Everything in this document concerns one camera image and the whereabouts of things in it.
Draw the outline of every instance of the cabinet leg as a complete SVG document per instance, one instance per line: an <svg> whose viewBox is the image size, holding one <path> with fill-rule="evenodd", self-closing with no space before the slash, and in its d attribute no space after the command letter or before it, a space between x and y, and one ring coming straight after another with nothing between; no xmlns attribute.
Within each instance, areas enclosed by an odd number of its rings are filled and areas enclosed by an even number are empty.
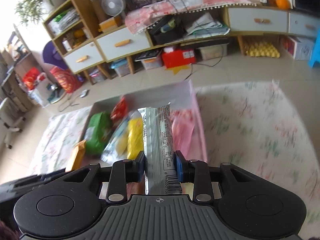
<svg viewBox="0 0 320 240"><path fill-rule="evenodd" d="M242 35L238 35L238 43L239 43L241 54L245 56L244 42L243 42Z"/></svg>
<svg viewBox="0 0 320 240"><path fill-rule="evenodd" d="M109 74L109 72L108 71L106 71L104 68L103 68L103 66L102 65L97 65L97 68L98 68L98 70L106 77L106 78L108 78L108 79L112 79L112 76Z"/></svg>
<svg viewBox="0 0 320 240"><path fill-rule="evenodd" d="M129 65L129 69L130 69L130 73L134 74L135 70L134 70L134 64L133 64L133 60L131 56L127 57L127 61L128 61L128 65Z"/></svg>
<svg viewBox="0 0 320 240"><path fill-rule="evenodd" d="M94 85L94 82L92 81L92 78L89 76L89 73L87 70L83 71L84 76L86 77L86 79L91 83L91 85Z"/></svg>

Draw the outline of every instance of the white bag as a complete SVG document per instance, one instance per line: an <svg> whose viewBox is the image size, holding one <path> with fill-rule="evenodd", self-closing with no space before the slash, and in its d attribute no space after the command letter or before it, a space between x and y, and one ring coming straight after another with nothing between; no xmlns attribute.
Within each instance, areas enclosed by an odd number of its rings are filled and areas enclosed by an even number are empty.
<svg viewBox="0 0 320 240"><path fill-rule="evenodd" d="M50 104L49 99L52 96L52 93L54 93L51 89L53 84L48 79L46 73L43 72L37 76L37 81L38 85L35 89L29 91L29 95L42 107L47 107Z"/></svg>

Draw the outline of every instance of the floor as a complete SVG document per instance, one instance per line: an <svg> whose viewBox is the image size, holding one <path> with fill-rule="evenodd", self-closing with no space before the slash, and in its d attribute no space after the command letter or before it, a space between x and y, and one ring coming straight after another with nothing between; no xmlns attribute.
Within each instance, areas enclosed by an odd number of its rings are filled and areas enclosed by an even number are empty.
<svg viewBox="0 0 320 240"><path fill-rule="evenodd" d="M214 65L219 59L202 62ZM164 68L140 70L134 75L113 80L106 80L91 86L86 83L73 95L75 98L84 89L90 89L85 98L77 98L65 112L92 105L95 101L129 91L143 90L184 80L190 70L181 70L173 75ZM284 93L296 106L307 127L320 158L320 68L309 68L305 61L294 61L282 52L280 59L250 58L242 56L238 51L230 52L215 67L194 65L190 79L195 87L243 81L280 81ZM0 183L27 175L38 142L48 125L51 115L59 114L61 102L47 108L35 108L26 117L24 131L17 134L13 149L4 149L0 155Z"/></svg>

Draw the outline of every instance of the white drawer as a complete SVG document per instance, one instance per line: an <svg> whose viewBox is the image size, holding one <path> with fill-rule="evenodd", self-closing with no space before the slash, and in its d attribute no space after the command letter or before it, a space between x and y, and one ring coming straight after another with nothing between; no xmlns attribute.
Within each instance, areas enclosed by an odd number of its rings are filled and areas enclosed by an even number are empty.
<svg viewBox="0 0 320 240"><path fill-rule="evenodd" d="M320 28L320 19L300 13L289 13L289 33L316 37Z"/></svg>
<svg viewBox="0 0 320 240"><path fill-rule="evenodd" d="M261 8L229 8L231 31L288 32L288 13Z"/></svg>
<svg viewBox="0 0 320 240"><path fill-rule="evenodd" d="M77 62L83 57L87 57L87 59L82 62ZM93 64L103 61L103 58L101 57L101 54L94 42L90 42L89 44L65 56L64 60L68 64L72 72L77 73Z"/></svg>
<svg viewBox="0 0 320 240"><path fill-rule="evenodd" d="M130 43L116 47L121 41L130 40ZM100 39L98 43L106 55L107 60L112 60L135 51L150 48L150 44L145 33L133 35L128 28L123 28L116 32L110 33Z"/></svg>

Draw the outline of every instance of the wooden drawer handle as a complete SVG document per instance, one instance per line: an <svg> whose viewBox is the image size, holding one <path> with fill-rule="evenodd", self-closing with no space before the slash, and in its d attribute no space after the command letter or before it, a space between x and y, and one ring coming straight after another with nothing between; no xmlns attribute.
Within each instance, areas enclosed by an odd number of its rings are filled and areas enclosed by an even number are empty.
<svg viewBox="0 0 320 240"><path fill-rule="evenodd" d="M78 59L76 62L77 62L77 63L84 62L84 61L86 61L88 58L89 58L89 56L84 56L84 57L81 57L80 59Z"/></svg>
<svg viewBox="0 0 320 240"><path fill-rule="evenodd" d="M309 24L306 24L305 27L309 30L312 30L312 31L315 31L316 30L316 27L314 27L313 25L309 25Z"/></svg>
<svg viewBox="0 0 320 240"><path fill-rule="evenodd" d="M264 23L264 24L270 24L271 21L269 19L259 19L259 18L254 18L254 22L256 23Z"/></svg>
<svg viewBox="0 0 320 240"><path fill-rule="evenodd" d="M116 43L116 44L115 44L115 47L116 47L116 48L119 48L119 47L121 47L121 46L124 46L124 45L129 44L130 42L131 42L131 40L121 41L121 42Z"/></svg>

